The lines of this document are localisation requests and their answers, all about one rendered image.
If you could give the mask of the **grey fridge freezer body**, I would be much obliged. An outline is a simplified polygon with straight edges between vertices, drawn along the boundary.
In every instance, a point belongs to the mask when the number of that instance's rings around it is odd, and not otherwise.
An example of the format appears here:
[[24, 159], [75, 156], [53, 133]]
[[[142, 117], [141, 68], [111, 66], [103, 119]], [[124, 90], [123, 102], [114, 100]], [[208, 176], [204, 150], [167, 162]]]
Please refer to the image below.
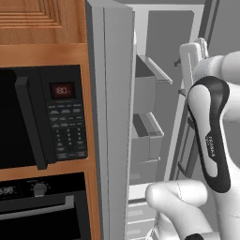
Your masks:
[[164, 137], [160, 158], [131, 168], [130, 199], [141, 199], [146, 186], [165, 180], [184, 180], [179, 164], [194, 163], [191, 178], [203, 180], [201, 163], [192, 149], [194, 130], [184, 89], [179, 48], [196, 38], [204, 38], [209, 53], [221, 55], [240, 50], [240, 0], [174, 0], [169, 8], [159, 6], [148, 12], [146, 47], [142, 51], [171, 79], [172, 84], [158, 83], [153, 115]]

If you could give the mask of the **black microwave oven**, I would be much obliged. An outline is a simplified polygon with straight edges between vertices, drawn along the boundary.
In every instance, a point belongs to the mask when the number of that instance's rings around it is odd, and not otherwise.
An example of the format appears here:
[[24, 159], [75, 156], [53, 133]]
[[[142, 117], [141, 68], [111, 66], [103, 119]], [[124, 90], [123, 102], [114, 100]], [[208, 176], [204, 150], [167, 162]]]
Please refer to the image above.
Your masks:
[[0, 67], [0, 169], [37, 166], [15, 90], [18, 77], [29, 78], [48, 165], [87, 158], [81, 67]]

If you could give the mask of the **grey door shelf bin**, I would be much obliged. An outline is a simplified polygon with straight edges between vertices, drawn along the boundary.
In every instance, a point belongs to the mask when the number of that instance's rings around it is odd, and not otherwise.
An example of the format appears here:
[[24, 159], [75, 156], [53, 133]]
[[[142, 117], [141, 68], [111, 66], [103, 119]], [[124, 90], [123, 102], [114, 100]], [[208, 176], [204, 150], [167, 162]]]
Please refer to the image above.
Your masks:
[[133, 115], [131, 162], [144, 163], [160, 158], [160, 148], [164, 132], [151, 113]]
[[136, 57], [134, 113], [150, 113], [155, 108], [157, 84], [173, 80], [150, 58]]

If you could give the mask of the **black built-in oven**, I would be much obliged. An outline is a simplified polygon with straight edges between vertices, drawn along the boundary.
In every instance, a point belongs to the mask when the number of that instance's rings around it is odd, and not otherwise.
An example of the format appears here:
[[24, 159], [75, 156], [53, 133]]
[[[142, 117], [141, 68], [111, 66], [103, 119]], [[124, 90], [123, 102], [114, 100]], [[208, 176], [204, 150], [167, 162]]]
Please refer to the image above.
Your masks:
[[[43, 183], [43, 197], [34, 185]], [[82, 172], [0, 182], [0, 215], [61, 205], [74, 196], [74, 208], [49, 214], [0, 220], [0, 240], [92, 240]]]

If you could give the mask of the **wooden appliance cabinet frame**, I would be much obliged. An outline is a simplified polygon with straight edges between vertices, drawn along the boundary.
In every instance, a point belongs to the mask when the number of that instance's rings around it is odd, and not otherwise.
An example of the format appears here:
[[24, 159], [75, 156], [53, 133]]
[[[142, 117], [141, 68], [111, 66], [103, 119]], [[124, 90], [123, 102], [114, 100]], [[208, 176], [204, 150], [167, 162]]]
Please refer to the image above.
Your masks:
[[0, 44], [0, 68], [63, 65], [81, 67], [88, 158], [60, 161], [43, 171], [39, 171], [35, 166], [0, 170], [0, 181], [83, 172], [91, 239], [101, 240], [87, 30], [85, 43]]

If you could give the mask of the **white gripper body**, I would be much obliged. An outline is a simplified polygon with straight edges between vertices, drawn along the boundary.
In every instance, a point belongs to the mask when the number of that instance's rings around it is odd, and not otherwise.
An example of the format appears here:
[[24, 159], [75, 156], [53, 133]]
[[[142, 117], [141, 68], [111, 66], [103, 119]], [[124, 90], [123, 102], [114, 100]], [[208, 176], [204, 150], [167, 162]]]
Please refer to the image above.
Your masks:
[[186, 93], [193, 85], [193, 71], [202, 60], [202, 49], [199, 43], [192, 42], [180, 46], [181, 67]]

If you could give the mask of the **grey oven knob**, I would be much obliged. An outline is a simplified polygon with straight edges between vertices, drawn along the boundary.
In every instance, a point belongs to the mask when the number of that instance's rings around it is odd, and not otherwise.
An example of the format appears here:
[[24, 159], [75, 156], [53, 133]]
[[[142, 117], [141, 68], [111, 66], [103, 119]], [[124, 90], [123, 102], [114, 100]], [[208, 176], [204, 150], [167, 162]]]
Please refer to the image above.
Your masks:
[[34, 196], [43, 197], [47, 191], [47, 186], [43, 183], [37, 183], [34, 185]]

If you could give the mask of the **grey freezer door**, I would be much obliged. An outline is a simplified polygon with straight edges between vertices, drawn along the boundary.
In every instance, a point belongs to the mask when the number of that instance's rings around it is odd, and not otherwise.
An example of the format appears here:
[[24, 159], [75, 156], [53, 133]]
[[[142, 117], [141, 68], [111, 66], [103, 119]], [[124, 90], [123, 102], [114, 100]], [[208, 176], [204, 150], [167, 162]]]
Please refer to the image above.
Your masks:
[[127, 240], [136, 34], [131, 7], [85, 0], [100, 240]]

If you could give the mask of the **wooden cupboard door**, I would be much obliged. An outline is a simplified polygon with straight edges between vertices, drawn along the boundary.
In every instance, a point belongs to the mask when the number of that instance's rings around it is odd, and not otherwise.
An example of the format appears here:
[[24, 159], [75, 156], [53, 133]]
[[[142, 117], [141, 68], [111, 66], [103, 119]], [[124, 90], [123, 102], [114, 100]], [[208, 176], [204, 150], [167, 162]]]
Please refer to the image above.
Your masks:
[[84, 0], [0, 0], [0, 44], [85, 43]]

